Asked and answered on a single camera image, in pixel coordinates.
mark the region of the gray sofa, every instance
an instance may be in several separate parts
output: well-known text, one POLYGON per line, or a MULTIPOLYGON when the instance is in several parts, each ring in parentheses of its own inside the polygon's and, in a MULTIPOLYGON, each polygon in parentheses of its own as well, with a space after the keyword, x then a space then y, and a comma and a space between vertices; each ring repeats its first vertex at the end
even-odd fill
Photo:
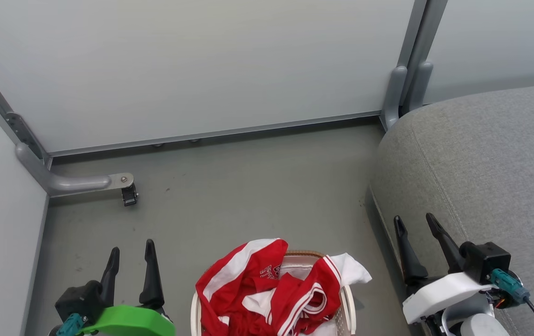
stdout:
MULTIPOLYGON (((534 87, 439 102, 399 119, 381 141, 371 190, 397 256, 400 215, 429 275, 447 263, 425 221, 460 245, 493 241, 534 303, 534 87)), ((496 311, 512 336, 534 336, 527 306, 496 311)))

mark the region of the gray upholstery fabric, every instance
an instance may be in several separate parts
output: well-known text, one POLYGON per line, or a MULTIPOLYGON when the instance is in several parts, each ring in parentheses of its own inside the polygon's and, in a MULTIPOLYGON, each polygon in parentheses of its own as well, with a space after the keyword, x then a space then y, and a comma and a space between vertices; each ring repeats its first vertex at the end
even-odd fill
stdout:
MULTIPOLYGON (((371 190, 391 233, 400 215, 430 275, 447 272, 424 215, 461 244, 493 241, 534 303, 534 87, 476 94, 408 113, 381 141, 371 190)), ((513 336, 534 336, 527 306, 497 312, 513 336)))

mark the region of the red and white clothing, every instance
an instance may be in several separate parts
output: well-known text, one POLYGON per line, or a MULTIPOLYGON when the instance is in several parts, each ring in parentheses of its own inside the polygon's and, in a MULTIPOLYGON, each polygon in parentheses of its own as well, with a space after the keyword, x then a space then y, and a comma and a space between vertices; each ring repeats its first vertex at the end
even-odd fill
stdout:
POLYGON ((279 279, 288 244, 248 242, 216 262, 196 283, 205 336, 310 334, 333 319, 341 287, 371 280, 347 253, 320 258, 306 279, 279 279))

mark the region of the teal connector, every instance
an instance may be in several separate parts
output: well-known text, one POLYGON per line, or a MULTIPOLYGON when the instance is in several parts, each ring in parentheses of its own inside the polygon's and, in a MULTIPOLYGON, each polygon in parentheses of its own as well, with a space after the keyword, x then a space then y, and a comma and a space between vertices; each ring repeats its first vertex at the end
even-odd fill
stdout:
POLYGON ((74 336, 79 334, 80 329, 84 326, 84 321, 79 314, 69 315, 56 336, 74 336))
POLYGON ((494 285, 503 289, 512 296, 512 298, 518 304, 524 303, 524 298, 530 297, 530 292, 514 277, 510 276, 506 272, 503 272, 499 268, 494 269, 491 272, 491 278, 489 279, 494 285))

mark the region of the green plastic part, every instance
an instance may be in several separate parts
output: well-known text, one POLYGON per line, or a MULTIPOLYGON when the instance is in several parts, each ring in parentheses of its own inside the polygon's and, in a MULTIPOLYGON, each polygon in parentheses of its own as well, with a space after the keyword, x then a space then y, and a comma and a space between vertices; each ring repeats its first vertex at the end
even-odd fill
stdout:
POLYGON ((158 312, 125 305, 105 308, 95 325, 80 332, 95 330, 110 336, 175 336, 173 323, 158 312))

